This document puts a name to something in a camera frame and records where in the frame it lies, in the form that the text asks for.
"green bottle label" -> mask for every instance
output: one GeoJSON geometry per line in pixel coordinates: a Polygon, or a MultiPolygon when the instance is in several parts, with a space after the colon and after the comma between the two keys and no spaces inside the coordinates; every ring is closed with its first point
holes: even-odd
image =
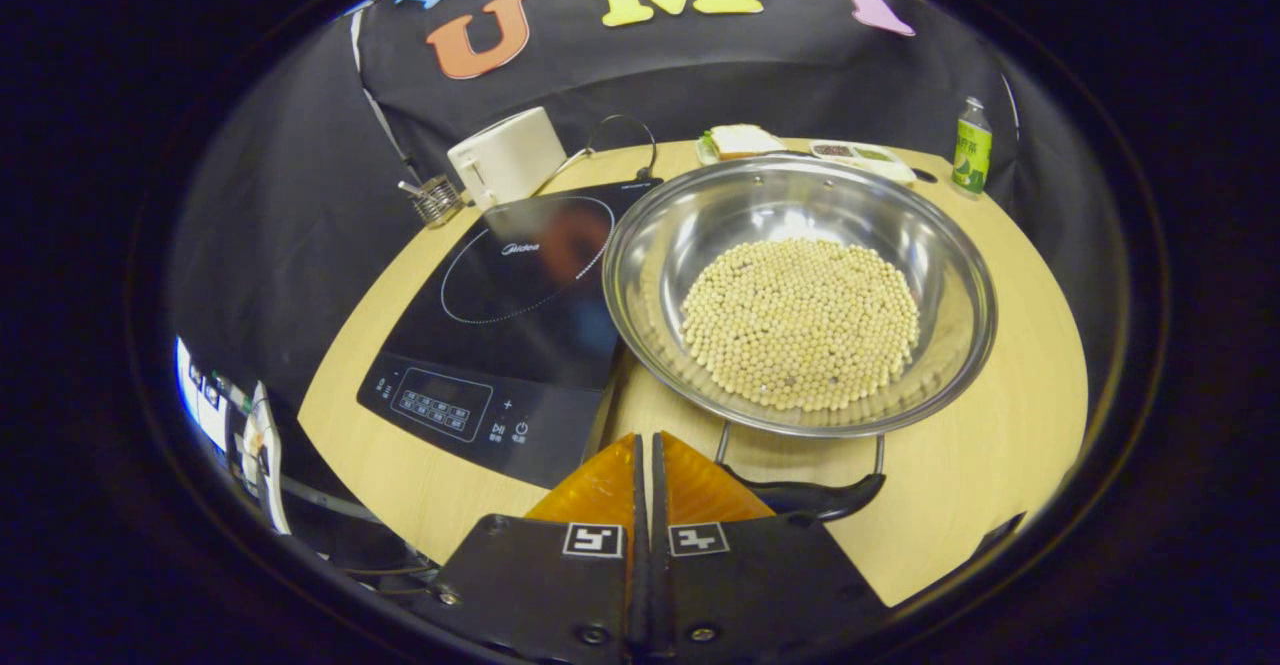
{"type": "Polygon", "coordinates": [[[951,170],[952,182],[978,194],[987,185],[989,168],[991,133],[974,127],[973,123],[960,121],[956,133],[956,159],[951,170]]]}

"induction cooktop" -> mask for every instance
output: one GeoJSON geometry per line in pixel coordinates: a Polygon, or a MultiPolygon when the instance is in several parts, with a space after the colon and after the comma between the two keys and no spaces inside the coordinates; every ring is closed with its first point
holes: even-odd
{"type": "Polygon", "coordinates": [[[410,302],[356,400],[453,455],[554,487],[599,445],[618,345],[604,247],[658,183],[486,210],[410,302]]]}

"wooden table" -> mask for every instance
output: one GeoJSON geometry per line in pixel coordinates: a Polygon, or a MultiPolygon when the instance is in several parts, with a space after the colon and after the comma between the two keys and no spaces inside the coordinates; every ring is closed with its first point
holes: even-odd
{"type": "MultiPolygon", "coordinates": [[[[788,138],[792,150],[805,139],[788,138]]],[[[938,414],[887,434],[887,481],[864,510],[828,529],[887,605],[936,582],[973,555],[1012,515],[1025,524],[1075,463],[1084,434],[1087,382],[1075,320],[1027,237],[989,197],[965,199],[948,185],[950,162],[895,150],[936,183],[910,185],[974,240],[996,288],[998,326],[987,364],[938,414]]],[[[646,164],[649,146],[594,153],[541,192],[622,182],[646,164]]],[[[692,142],[659,146],[655,176],[699,168],[692,142]]],[[[480,515],[524,515],[547,494],[438,450],[357,405],[356,387],[388,332],[445,252],[476,223],[466,208],[424,229],[374,283],[312,379],[300,419],[315,448],[383,523],[444,561],[480,515]]],[[[635,358],[614,373],[617,395],[603,442],[658,428],[712,457],[722,419],[675,395],[635,358]]],[[[726,460],[755,481],[851,483],[874,463],[873,437],[808,440],[736,425],[726,460]]]]}

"bread slice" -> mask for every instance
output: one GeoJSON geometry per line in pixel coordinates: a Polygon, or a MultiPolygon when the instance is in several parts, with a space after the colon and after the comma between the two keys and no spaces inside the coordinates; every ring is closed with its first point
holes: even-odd
{"type": "Polygon", "coordinates": [[[781,139],[753,124],[713,127],[704,137],[721,160],[750,159],[751,155],[773,153],[787,148],[781,139]]]}

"plastic bottle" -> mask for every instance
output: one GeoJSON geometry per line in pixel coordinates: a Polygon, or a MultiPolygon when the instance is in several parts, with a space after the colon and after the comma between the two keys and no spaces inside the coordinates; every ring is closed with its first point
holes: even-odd
{"type": "Polygon", "coordinates": [[[987,185],[987,174],[991,171],[991,124],[982,111],[980,100],[968,97],[956,129],[956,159],[951,168],[951,182],[964,194],[978,197],[987,185]]]}

